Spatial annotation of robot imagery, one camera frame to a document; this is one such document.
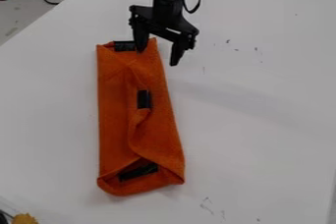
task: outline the white tabletop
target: white tabletop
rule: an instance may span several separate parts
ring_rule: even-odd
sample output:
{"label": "white tabletop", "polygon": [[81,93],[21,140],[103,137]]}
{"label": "white tabletop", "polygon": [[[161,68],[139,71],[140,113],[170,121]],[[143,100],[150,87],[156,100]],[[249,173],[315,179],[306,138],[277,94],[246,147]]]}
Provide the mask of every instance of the white tabletop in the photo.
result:
{"label": "white tabletop", "polygon": [[96,185],[95,44],[130,39],[131,4],[66,0],[0,48],[0,196],[41,223],[326,223],[336,168],[336,0],[203,0],[168,67],[187,182]]}

